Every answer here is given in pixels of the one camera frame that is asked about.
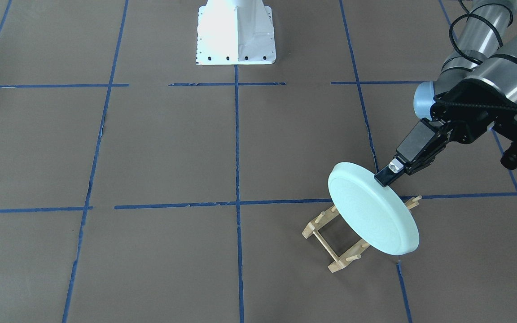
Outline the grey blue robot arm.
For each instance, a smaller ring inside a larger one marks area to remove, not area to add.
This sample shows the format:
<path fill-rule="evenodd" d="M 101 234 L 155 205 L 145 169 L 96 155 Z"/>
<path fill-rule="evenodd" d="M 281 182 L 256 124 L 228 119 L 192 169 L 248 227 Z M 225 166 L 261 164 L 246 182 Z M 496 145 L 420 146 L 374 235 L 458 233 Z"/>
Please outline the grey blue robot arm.
<path fill-rule="evenodd" d="M 474 0 L 449 27 L 453 52 L 435 81 L 414 95 L 418 123 L 375 180 L 386 187 L 433 163 L 448 143 L 470 144 L 495 130 L 511 141 L 501 164 L 517 169 L 517 35 L 503 35 L 517 14 L 517 0 Z"/>

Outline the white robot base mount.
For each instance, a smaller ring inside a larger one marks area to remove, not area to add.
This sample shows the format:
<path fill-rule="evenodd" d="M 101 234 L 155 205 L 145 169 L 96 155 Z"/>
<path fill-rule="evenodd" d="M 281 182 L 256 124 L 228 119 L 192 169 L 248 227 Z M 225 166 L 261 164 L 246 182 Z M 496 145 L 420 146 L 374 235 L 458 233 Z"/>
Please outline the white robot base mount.
<path fill-rule="evenodd" d="M 197 18 L 196 64 L 276 62 L 273 12 L 262 0 L 208 0 Z"/>

